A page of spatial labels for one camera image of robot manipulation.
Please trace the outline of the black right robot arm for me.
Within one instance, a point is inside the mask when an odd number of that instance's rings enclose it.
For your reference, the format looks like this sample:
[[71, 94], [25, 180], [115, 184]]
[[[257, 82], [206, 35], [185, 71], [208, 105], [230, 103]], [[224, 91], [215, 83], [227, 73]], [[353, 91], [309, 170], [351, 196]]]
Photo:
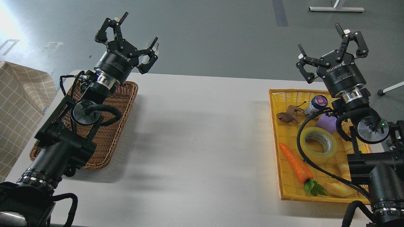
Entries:
[[[387, 122], [370, 107], [366, 81], [355, 63], [355, 59], [368, 55], [365, 40], [360, 31], [343, 30], [338, 23], [335, 27], [342, 43], [339, 49], [319, 59], [307, 56], [302, 45], [298, 45], [301, 55], [296, 66], [304, 79], [310, 84], [316, 77], [321, 78], [335, 98], [332, 108], [324, 108], [303, 122], [297, 133], [298, 151], [310, 166], [355, 189], [370, 202], [370, 209], [359, 200], [349, 204], [343, 227], [351, 225], [357, 208], [370, 219], [368, 227], [402, 227], [403, 120]], [[335, 116], [338, 134], [353, 145], [353, 154], [347, 156], [350, 181], [325, 171], [302, 150], [304, 127], [321, 114]]]

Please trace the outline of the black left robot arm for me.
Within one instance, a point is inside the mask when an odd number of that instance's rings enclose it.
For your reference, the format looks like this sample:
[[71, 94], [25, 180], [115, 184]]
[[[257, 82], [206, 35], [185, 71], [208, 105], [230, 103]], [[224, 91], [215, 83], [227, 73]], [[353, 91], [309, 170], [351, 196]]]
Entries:
[[122, 86], [131, 71], [147, 73], [157, 61], [154, 45], [137, 49], [122, 37], [121, 25], [127, 17], [106, 18], [95, 41], [106, 52], [94, 70], [74, 76], [70, 93], [60, 86], [63, 99], [36, 133], [41, 151], [16, 183], [1, 183], [2, 227], [49, 227], [57, 201], [72, 200], [65, 227], [72, 226], [78, 198], [74, 193], [54, 195], [62, 176], [72, 177], [84, 167], [96, 151], [97, 131], [123, 118], [123, 112], [105, 105], [105, 100]]

